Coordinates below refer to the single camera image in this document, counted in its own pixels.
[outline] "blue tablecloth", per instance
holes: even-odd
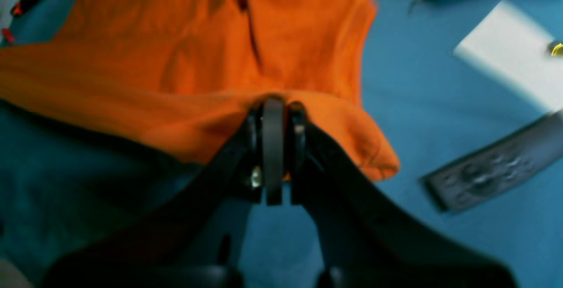
[[[418,182],[543,113],[451,55],[499,1],[428,1],[409,13],[412,0],[378,0],[364,51],[362,95],[364,108],[402,160],[400,174],[378,188],[431,228],[508,264],[521,287],[560,288],[563,162],[459,215],[438,212]],[[563,0],[509,1],[563,36]],[[16,20],[12,31],[22,43],[47,41],[72,2],[46,0]],[[47,123],[0,106],[4,246],[32,280],[65,250],[132,222],[187,181],[164,165],[153,166],[161,160],[135,146],[80,131],[68,134]],[[85,180],[84,172],[91,172],[91,179]],[[126,180],[152,191],[131,196],[127,185],[120,185]],[[96,187],[94,181],[105,185]],[[158,196],[148,201],[148,194]],[[256,206],[239,268],[249,287],[314,286],[323,264],[311,218],[288,204]]]

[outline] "yellow object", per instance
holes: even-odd
[[[563,43],[559,43],[553,46],[551,50],[551,56],[562,56],[563,55]]]

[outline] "metal screw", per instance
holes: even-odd
[[[260,166],[255,166],[252,170],[250,182],[252,189],[260,188],[260,186],[262,186],[262,170],[260,169]]]

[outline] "orange fabric corner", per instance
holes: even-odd
[[[77,0],[54,41],[0,51],[0,97],[206,163],[278,94],[382,180],[398,159],[360,100],[375,14],[372,0]]]

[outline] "orange cloth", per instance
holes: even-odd
[[[382,180],[398,159],[360,103],[375,13],[372,0],[77,0],[52,42],[0,51],[0,97],[205,164],[278,94]]]

